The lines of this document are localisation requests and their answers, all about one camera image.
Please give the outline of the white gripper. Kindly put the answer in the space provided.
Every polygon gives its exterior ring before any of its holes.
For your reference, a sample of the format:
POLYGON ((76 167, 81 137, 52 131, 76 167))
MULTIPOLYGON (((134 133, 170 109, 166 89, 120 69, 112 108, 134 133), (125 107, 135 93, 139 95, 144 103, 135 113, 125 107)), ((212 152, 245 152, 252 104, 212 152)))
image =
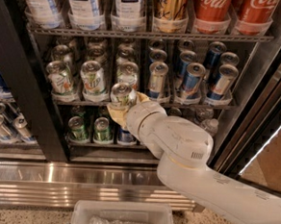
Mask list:
POLYGON ((116 124, 122 128, 127 128, 131 135, 136 137, 140 142, 146 143, 147 135, 150 132, 152 124, 154 124, 154 120, 147 126, 144 126, 144 123, 147 123, 151 115, 165 117, 166 111, 159 103, 150 100, 144 93, 138 91, 136 92, 136 96, 138 104, 130 110, 127 106, 116 108, 112 103, 107 105, 107 109, 111 119, 116 124))

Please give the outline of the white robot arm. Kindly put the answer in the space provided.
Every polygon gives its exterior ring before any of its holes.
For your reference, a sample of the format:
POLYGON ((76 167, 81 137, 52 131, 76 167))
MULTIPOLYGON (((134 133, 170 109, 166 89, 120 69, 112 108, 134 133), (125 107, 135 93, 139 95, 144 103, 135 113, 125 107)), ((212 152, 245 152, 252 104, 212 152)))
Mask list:
POLYGON ((233 224, 281 224, 281 197, 229 178, 207 165, 214 148, 209 133, 180 116, 169 116, 143 93, 132 107, 107 105, 111 119, 159 159, 166 186, 233 224))

